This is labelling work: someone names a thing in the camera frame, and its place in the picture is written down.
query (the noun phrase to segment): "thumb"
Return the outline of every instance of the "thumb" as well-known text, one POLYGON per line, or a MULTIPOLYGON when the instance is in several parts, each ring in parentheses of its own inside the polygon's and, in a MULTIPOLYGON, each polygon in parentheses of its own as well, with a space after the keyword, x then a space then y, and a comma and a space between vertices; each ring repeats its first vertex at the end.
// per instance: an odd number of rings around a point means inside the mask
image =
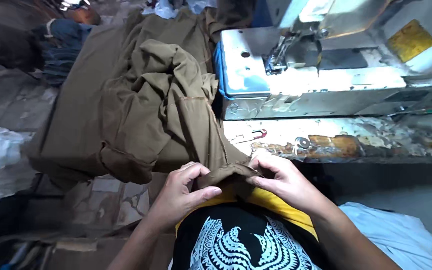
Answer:
POLYGON ((260 176, 251 176, 249 178, 246 178, 246 181, 255 187, 267 190, 273 194, 276 194, 278 191, 278 180, 263 178, 260 176))
POLYGON ((193 191, 188 194, 189 206, 193 209, 196 206, 221 194, 221 189, 217 186, 207 186, 203 189, 193 191))

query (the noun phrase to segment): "yellow label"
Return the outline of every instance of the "yellow label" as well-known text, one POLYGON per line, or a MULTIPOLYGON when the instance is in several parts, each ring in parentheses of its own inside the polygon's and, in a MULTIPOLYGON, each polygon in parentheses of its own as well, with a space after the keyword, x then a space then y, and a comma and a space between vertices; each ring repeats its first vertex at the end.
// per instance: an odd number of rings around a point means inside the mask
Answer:
POLYGON ((432 36, 414 19, 393 34, 388 39, 388 45, 406 63, 432 46, 432 36))

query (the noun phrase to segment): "black t-shirt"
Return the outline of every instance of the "black t-shirt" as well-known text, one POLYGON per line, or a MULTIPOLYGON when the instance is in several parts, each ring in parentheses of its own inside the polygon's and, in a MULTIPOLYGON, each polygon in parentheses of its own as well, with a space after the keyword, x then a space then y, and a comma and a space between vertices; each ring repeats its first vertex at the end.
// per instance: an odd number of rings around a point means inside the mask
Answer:
POLYGON ((333 269, 307 230, 257 205, 200 208, 177 231, 173 270, 333 269))

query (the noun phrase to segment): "hand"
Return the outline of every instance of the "hand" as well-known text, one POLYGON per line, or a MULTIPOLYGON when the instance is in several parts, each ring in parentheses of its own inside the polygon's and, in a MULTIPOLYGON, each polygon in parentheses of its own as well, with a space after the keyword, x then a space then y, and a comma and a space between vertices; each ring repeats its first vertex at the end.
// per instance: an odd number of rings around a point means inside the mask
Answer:
POLYGON ((198 205, 221 194, 221 189, 216 186, 189 192, 187 185, 196 177, 207 173, 208 168, 193 161, 170 172, 163 189, 144 219, 154 226, 160 226, 161 230, 166 230, 175 226, 198 205))
POLYGON ((275 194, 293 208, 307 214, 319 214, 328 203, 332 204, 288 159, 262 152, 252 158, 249 167, 262 167, 275 173, 274 179, 253 176, 247 181, 275 194))

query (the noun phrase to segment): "forearm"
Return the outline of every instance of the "forearm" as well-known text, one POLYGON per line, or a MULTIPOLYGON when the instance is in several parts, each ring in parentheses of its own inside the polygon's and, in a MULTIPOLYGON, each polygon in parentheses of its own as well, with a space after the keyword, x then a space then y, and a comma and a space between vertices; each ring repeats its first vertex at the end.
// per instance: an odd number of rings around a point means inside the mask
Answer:
POLYGON ((320 210, 308 211, 308 214, 322 248, 338 269, 400 270, 326 197, 316 205, 320 210))
POLYGON ((147 269, 160 231, 150 218, 143 218, 107 270, 147 269))

